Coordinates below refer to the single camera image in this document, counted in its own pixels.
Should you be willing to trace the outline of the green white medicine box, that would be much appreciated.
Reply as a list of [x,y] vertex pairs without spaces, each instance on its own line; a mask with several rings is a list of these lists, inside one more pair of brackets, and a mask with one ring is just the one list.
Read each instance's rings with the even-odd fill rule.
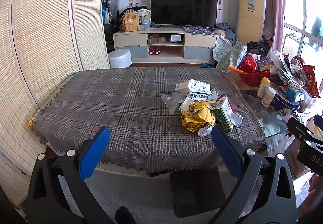
[[233,113],[229,101],[226,97],[220,97],[214,109],[217,120],[226,133],[233,130],[234,125],[231,123],[230,116]]

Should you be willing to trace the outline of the silver foil sachet wrapper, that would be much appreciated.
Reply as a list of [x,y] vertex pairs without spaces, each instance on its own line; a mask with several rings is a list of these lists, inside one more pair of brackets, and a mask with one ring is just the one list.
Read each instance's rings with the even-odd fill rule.
[[209,136],[211,134],[211,132],[212,132],[213,127],[214,127],[213,125],[208,124],[208,125],[200,128],[198,130],[198,136],[199,137],[207,137],[207,136]]

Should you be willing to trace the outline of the yellow paper bag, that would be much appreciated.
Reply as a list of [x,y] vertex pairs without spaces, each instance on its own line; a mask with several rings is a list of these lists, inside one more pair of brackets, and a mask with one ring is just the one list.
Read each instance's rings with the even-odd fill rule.
[[181,124],[188,131],[195,132],[206,125],[216,124],[213,108],[217,101],[193,101],[187,111],[181,111]]

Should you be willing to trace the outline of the clear plastic bag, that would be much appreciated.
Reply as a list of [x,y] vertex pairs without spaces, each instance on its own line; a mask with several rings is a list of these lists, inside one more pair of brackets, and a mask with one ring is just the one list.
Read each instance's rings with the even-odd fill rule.
[[185,100],[186,96],[182,93],[172,91],[171,94],[162,94],[161,98],[169,109],[170,114],[173,115],[181,106],[181,103]]

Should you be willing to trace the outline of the black trash bin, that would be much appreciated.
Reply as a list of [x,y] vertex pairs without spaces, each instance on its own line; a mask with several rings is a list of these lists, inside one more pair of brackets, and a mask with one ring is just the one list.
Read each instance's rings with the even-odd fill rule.
[[173,171],[170,185],[174,213],[189,217],[221,208],[226,201],[218,168]]

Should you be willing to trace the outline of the blue round tin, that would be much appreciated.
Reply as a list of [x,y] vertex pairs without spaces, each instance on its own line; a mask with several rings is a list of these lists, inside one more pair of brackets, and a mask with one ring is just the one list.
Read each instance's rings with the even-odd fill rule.
[[273,109],[282,114],[289,113],[291,115],[294,115],[299,110],[301,106],[300,102],[290,101],[275,84],[271,84],[271,88],[275,90],[275,96],[271,102]]

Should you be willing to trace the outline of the red snack packet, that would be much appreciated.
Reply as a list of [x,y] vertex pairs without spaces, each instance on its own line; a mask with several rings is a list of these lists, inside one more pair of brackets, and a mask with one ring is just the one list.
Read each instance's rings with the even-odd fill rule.
[[307,88],[308,94],[313,98],[320,97],[315,76],[315,66],[303,65],[302,69],[305,73],[305,86]]

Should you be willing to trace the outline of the crumpled white paper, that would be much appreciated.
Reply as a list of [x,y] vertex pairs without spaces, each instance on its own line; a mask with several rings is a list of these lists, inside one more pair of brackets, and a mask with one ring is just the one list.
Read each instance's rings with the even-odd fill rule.
[[243,122],[243,117],[240,114],[233,112],[231,113],[230,120],[235,127],[239,127]]

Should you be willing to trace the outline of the yellow capped white bottle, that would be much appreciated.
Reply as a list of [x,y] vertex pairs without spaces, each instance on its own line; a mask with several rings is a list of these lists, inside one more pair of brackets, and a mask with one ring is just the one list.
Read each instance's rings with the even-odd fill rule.
[[265,95],[265,92],[270,87],[270,84],[271,84],[270,79],[267,77],[263,77],[256,93],[257,96],[262,99]]

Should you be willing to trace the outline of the red plastic basket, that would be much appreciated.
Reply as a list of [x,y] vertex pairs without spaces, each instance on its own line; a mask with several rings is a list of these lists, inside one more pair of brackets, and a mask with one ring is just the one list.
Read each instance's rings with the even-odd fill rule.
[[270,76],[270,69],[259,71],[257,62],[249,54],[242,59],[238,69],[242,70],[242,74],[239,75],[241,80],[250,87],[258,87],[264,77]]

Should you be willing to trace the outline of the purple book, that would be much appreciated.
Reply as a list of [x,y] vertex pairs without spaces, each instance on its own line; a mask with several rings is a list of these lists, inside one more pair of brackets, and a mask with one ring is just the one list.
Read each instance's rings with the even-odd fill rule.
[[262,60],[258,60],[257,62],[257,68],[259,71],[266,71],[273,67],[275,67],[275,63],[271,58],[265,58]]

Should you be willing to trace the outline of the white blue medicine box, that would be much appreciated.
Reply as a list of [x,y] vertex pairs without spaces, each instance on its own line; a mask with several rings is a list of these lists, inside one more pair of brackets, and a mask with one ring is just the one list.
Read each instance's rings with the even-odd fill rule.
[[205,93],[197,93],[197,92],[189,92],[187,97],[195,100],[195,101],[217,101],[219,98],[218,92],[214,91],[213,94],[205,94]]

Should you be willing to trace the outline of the green patterned cloth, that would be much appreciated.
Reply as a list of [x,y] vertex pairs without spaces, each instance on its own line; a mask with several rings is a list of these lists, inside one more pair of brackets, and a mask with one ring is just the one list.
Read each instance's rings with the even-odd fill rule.
[[235,45],[232,45],[230,41],[223,41],[214,47],[212,56],[217,62],[216,69],[226,70],[227,66],[238,67],[246,53],[246,44],[242,44],[238,40]]

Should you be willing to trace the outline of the white round stool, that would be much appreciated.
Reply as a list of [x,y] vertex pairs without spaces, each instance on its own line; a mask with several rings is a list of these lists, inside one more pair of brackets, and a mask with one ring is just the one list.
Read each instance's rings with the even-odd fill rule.
[[129,49],[117,49],[108,53],[110,68],[128,68],[132,65]]

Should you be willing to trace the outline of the pink curtain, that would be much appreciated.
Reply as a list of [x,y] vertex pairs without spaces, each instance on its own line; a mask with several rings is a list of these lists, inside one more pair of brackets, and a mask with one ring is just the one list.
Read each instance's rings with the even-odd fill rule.
[[273,19],[273,44],[276,51],[282,50],[283,28],[284,28],[284,0],[270,0]]

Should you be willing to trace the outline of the woven bamboo folding screen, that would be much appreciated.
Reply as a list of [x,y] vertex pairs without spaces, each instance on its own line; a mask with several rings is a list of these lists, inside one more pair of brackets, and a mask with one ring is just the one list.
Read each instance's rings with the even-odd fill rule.
[[101,0],[1,0],[1,188],[13,204],[45,151],[31,118],[71,73],[107,68]]

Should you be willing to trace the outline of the beige standing air conditioner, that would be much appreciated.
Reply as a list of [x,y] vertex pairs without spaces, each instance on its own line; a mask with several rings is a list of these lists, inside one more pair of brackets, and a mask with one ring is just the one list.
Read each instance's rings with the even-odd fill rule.
[[239,0],[236,34],[241,43],[259,42],[263,36],[266,0]]

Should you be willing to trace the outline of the beige grey TV cabinet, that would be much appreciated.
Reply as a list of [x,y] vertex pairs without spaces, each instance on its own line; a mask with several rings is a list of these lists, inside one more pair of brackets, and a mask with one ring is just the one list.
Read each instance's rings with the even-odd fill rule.
[[161,27],[113,35],[115,50],[129,49],[133,63],[214,63],[218,35],[189,33],[179,27]]

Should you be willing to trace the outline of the yellow plush backpack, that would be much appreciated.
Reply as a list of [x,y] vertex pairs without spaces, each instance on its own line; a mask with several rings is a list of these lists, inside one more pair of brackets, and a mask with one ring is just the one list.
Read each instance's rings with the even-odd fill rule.
[[138,30],[140,20],[138,15],[133,12],[126,13],[122,20],[122,30],[124,32],[134,32]]

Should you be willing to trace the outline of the black television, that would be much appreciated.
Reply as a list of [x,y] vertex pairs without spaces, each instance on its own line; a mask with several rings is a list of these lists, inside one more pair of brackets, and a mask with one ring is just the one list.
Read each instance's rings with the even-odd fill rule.
[[212,28],[218,0],[151,0],[151,20],[157,25]]

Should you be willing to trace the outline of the orange handled tool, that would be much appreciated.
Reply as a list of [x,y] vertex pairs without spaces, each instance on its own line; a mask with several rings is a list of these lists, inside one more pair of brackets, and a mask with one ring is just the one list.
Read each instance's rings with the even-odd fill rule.
[[240,70],[240,69],[237,69],[237,68],[235,68],[235,67],[233,67],[233,66],[230,66],[230,65],[228,65],[228,66],[227,66],[227,70],[229,70],[229,71],[233,71],[233,72],[238,73],[238,74],[240,74],[240,75],[244,73],[244,71],[242,71],[242,70]]

